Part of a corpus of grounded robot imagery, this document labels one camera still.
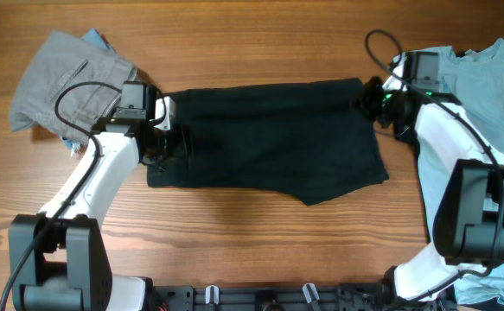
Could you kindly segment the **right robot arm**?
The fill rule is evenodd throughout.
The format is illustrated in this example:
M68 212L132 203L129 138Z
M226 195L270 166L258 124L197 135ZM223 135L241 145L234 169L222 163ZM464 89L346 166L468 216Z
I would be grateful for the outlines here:
M435 152L448 175L437 199L431 242L386 277L397 305L436 300L465 276L504 264L504 155L468 120L458 98L440 92L438 56L414 52L373 76L354 107L383 127L399 125Z

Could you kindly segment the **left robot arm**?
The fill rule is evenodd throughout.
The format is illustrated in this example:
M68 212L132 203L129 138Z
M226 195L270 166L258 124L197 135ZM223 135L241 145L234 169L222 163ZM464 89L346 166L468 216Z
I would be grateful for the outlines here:
M61 112L69 86L55 99L54 114L87 138L82 160L61 190L35 214L10 224L10 276L0 309L166 310L166 299L148 277L116 276L101 235L105 216L125 179L138 166L159 168L175 156L182 133L172 126L174 102L156 86L126 81L118 100L85 129Z

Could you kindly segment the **black shorts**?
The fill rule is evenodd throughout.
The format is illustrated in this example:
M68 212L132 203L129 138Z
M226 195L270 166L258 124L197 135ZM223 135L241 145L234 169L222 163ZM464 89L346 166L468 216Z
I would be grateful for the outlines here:
M360 79L172 92L189 146L149 168L149 187L250 187L307 206L380 184L371 122L351 103Z

